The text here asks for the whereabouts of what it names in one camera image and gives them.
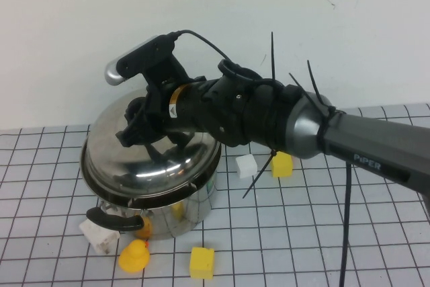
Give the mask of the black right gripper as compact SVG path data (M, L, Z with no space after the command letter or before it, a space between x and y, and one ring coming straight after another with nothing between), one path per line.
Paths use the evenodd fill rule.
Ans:
M131 147L151 144L153 137L174 132L209 133L202 99L209 88L210 81L205 78L183 84L173 80L149 81L146 97L137 97L128 104L126 120L130 123L116 133L116 138L123 147ZM142 108L144 122L131 123Z

